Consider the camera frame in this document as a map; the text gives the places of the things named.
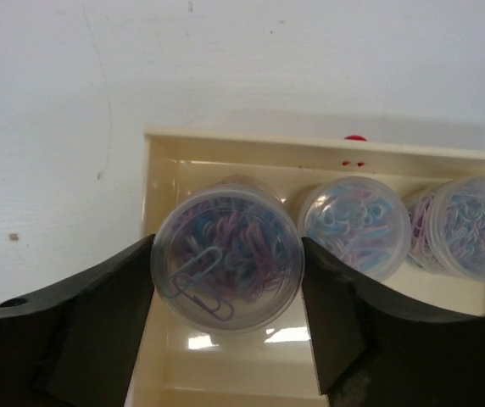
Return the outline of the wooden compartment box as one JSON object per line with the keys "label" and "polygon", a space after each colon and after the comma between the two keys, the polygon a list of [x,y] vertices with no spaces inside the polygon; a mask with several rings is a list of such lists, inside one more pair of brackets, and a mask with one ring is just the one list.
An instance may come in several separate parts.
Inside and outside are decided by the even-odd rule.
{"label": "wooden compartment box", "polygon": [[[248,176],[295,213],[306,192],[369,176],[408,196],[485,175],[485,152],[150,127],[143,231],[191,193]],[[385,282],[313,242],[285,313],[253,332],[205,333],[154,297],[130,406],[485,406],[485,283],[404,263]]]}

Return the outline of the clear clip jar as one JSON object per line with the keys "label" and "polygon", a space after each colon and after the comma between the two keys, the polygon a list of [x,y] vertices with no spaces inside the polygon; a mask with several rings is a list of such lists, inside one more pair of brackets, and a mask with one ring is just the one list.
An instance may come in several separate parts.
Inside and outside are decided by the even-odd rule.
{"label": "clear clip jar", "polygon": [[485,176],[427,188],[404,204],[411,263],[430,273],[485,282]]}
{"label": "clear clip jar", "polygon": [[314,187],[299,204],[296,225],[300,236],[379,282],[399,269],[410,248],[410,217],[400,196],[369,177]]}
{"label": "clear clip jar", "polygon": [[192,193],[153,240],[151,277],[166,305],[205,332],[251,332],[296,298],[304,250],[283,202],[232,175]]}

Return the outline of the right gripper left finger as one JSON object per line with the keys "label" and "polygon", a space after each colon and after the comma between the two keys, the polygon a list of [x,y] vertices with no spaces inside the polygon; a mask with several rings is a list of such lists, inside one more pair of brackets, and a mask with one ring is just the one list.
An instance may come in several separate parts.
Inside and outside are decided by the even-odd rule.
{"label": "right gripper left finger", "polygon": [[0,304],[0,406],[122,406],[154,285],[145,237]]}

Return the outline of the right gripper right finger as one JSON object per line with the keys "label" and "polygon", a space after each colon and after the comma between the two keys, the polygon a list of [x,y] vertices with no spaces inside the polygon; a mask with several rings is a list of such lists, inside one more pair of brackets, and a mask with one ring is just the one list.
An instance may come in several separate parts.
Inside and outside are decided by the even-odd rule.
{"label": "right gripper right finger", "polygon": [[315,372],[331,406],[485,406],[485,316],[426,304],[303,239]]}

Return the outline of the small red round object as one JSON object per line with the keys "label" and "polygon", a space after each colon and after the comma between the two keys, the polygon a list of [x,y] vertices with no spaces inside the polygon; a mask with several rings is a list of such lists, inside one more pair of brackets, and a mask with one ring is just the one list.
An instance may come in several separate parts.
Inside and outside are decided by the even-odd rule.
{"label": "small red round object", "polygon": [[344,140],[362,141],[367,142],[367,139],[360,135],[350,135],[344,138]]}

